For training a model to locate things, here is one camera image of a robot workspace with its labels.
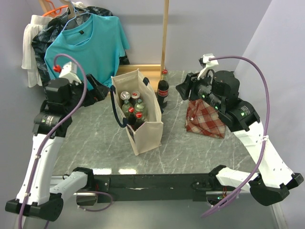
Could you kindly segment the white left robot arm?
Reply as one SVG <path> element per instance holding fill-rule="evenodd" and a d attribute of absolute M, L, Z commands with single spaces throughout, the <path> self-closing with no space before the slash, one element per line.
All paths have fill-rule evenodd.
<path fill-rule="evenodd" d="M 55 221 L 64 201 L 77 191 L 96 196 L 98 186 L 89 168 L 77 167 L 59 184 L 50 187 L 57 154 L 72 118 L 65 116 L 79 102 L 83 82 L 73 73 L 49 81 L 47 99 L 34 118 L 33 145 L 27 173 L 16 198 L 7 201 L 6 212 Z"/>

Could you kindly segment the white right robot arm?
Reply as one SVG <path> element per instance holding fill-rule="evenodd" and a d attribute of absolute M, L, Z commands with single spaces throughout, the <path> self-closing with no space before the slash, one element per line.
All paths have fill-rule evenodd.
<path fill-rule="evenodd" d="M 264 134 L 263 124 L 254 107 L 239 98 L 239 86 L 240 82 L 232 72 L 210 69 L 204 77 L 188 73 L 176 90 L 183 100 L 201 100 L 210 105 L 256 164 L 251 178 L 249 173 L 224 165 L 217 166 L 209 173 L 209 189 L 233 189 L 246 181 L 241 189 L 251 193 L 261 205 L 269 206 L 284 200 L 304 178 L 300 173 L 294 173 L 281 159 Z"/>

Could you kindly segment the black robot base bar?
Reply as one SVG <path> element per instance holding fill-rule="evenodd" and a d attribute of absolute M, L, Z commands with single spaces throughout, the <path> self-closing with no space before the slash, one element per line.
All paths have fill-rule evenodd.
<path fill-rule="evenodd" d="M 95 175 L 91 186 L 80 192 L 99 191 L 118 201 L 192 200 L 206 201 L 207 192 L 232 191 L 215 177 L 201 174 Z"/>

